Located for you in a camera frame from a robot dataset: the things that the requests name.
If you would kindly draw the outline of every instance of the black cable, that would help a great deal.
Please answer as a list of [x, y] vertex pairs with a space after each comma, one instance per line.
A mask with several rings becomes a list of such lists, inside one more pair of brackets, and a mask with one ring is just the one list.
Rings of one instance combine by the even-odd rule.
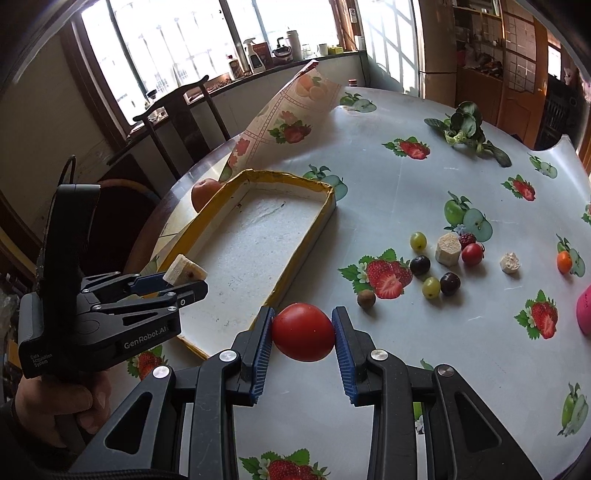
[[70, 184], [74, 183], [74, 172], [76, 171], [76, 156], [71, 155], [66, 161], [63, 170], [61, 171], [60, 180], [57, 182], [58, 186], [64, 183], [64, 178], [66, 178], [66, 172], [70, 164], [72, 164], [72, 169], [70, 170]]

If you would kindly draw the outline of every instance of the tomato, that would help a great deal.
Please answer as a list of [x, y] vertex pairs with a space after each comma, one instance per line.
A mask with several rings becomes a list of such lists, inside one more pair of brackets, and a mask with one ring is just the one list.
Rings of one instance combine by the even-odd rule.
[[567, 251], [562, 251], [558, 254], [556, 257], [556, 266], [563, 275], [570, 272], [570, 269], [573, 268], [573, 259]]
[[469, 244], [462, 250], [462, 260], [468, 267], [478, 265], [484, 258], [484, 247], [481, 244]]
[[271, 325], [277, 348], [293, 360], [316, 362], [335, 346], [335, 330], [322, 310], [307, 303], [284, 308]]

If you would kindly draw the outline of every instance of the human hand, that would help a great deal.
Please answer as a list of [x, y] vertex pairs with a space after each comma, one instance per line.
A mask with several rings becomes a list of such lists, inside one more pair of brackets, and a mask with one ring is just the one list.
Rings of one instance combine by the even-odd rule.
[[99, 372], [86, 385], [23, 377], [14, 400], [17, 420], [33, 436], [55, 447], [66, 446], [56, 430], [56, 415], [77, 414], [78, 425], [96, 433], [111, 414], [111, 383], [106, 372]]

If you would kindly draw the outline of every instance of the wall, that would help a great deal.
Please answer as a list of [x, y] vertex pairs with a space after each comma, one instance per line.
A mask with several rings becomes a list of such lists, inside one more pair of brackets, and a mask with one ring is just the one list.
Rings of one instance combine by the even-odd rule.
[[[239, 85], [214, 97], [231, 136], [241, 133], [262, 107], [301, 69], [293, 67]], [[327, 59], [319, 70], [347, 84], [357, 78], [364, 86], [358, 56]], [[224, 142], [205, 103], [192, 109], [210, 148]], [[21, 219], [43, 237], [51, 197], [67, 158], [77, 157], [76, 181], [94, 183], [109, 169], [113, 152], [78, 92], [59, 37], [41, 49], [17, 84], [0, 101], [0, 191]], [[193, 162], [170, 122], [157, 129], [178, 170]], [[129, 151], [157, 193], [165, 195], [175, 180], [151, 138]]]
[[[273, 98], [273, 96], [301, 69], [296, 66], [250, 80], [227, 92], [216, 95], [213, 101], [222, 116], [230, 136], [243, 132], [250, 121]], [[357, 79], [365, 86], [359, 56], [346, 56], [322, 60], [318, 69], [330, 80], [346, 85], [349, 79]], [[203, 136], [211, 149], [224, 143], [224, 138], [209, 107], [203, 102], [191, 109]], [[170, 152], [179, 172], [187, 171], [193, 162], [181, 139], [170, 123], [156, 130], [159, 139]], [[156, 150], [151, 138], [145, 138], [134, 146], [130, 153], [149, 178], [157, 193], [166, 194], [174, 184], [174, 177]]]
[[112, 153], [78, 92], [59, 37], [41, 49], [0, 100], [0, 190], [41, 238], [68, 156], [77, 179], [96, 181]]

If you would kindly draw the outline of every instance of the tofu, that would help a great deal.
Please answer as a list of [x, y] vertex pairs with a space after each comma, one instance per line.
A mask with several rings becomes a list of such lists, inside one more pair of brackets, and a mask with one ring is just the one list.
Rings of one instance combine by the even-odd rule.
[[207, 272], [184, 255], [178, 255], [164, 274], [164, 281], [173, 287], [185, 285], [197, 280], [205, 280]]
[[437, 240], [435, 260], [446, 267], [457, 265], [462, 253], [462, 246], [455, 233], [446, 233]]
[[515, 255], [513, 252], [503, 255], [499, 265], [501, 266], [501, 270], [507, 275], [513, 275], [519, 270], [519, 267], [521, 266], [519, 264], [519, 258], [517, 258], [517, 255]]

